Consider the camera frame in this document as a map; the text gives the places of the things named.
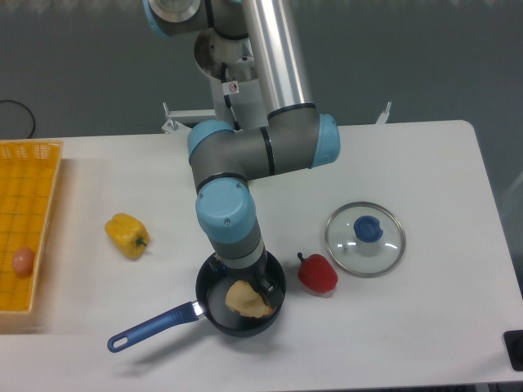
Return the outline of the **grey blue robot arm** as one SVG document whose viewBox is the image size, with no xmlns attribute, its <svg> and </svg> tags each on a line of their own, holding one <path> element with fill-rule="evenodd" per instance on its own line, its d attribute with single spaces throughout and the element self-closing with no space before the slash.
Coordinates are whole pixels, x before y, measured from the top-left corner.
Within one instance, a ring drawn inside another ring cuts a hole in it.
<svg viewBox="0 0 523 392">
<path fill-rule="evenodd" d="M 283 288 L 266 272 L 267 251 L 248 182 L 333 163 L 340 154 L 334 118 L 312 99 L 288 1 L 147 1 L 150 25 L 165 36 L 198 32 L 199 67 L 221 83 L 254 82 L 261 101 L 247 113 L 196 125 L 187 149 L 196 213 L 221 262 L 271 306 Z"/>
</svg>

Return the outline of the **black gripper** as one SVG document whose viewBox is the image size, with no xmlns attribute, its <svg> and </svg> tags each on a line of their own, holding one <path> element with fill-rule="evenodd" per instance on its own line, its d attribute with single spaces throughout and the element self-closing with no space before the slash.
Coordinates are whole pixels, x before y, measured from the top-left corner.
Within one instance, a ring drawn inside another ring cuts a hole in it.
<svg viewBox="0 0 523 392">
<path fill-rule="evenodd" d="M 284 292 L 276 283 L 266 277 L 268 256 L 265 248 L 240 259 L 227 259 L 217 253 L 214 253 L 212 257 L 216 262 L 215 270 L 217 272 L 251 283 L 266 305 L 280 307 L 283 304 Z"/>
</svg>

